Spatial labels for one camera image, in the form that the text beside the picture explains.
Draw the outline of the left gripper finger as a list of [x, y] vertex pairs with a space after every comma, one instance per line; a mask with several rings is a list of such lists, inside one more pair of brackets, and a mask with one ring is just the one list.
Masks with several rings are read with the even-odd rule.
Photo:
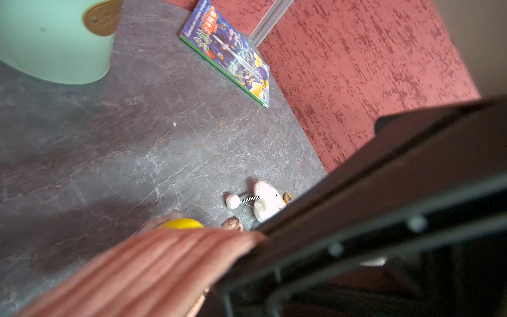
[[506, 97], [384, 116], [202, 316], [505, 316]]

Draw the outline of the white fluffy sheep charm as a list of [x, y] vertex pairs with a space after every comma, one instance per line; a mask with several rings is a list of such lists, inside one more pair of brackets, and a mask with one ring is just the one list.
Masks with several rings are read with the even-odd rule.
[[265, 181], [257, 181], [253, 187], [253, 195], [247, 198], [240, 198], [235, 194], [227, 195], [225, 198], [226, 206], [229, 209], [236, 209], [242, 204], [252, 202], [254, 217], [259, 223], [265, 223], [285, 209], [293, 200], [289, 193], [282, 195], [275, 187]]

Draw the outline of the yellow blue plush charm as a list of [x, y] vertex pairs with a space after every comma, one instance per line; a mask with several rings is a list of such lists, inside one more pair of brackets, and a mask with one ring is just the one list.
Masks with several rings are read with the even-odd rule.
[[190, 218], [179, 218], [163, 221], [162, 223], [158, 224], [155, 228], [186, 230], [186, 229], [201, 229], [203, 227], [204, 226], [197, 220]]

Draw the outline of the colourful comic book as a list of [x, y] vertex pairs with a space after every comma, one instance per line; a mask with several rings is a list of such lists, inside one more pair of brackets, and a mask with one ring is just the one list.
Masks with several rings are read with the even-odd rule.
[[179, 38], [269, 108], [270, 67], [210, 1], [198, 1]]

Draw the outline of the mint green pencil cup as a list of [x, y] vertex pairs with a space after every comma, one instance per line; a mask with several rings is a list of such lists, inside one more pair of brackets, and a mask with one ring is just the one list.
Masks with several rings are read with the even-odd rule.
[[1, 61], [65, 85], [103, 78], [123, 1], [2, 1]]

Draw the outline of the right corner aluminium post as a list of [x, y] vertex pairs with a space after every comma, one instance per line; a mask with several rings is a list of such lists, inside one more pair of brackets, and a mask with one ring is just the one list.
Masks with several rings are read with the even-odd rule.
[[286, 13], [294, 0], [275, 0], [262, 20], [258, 23], [250, 38], [257, 48]]

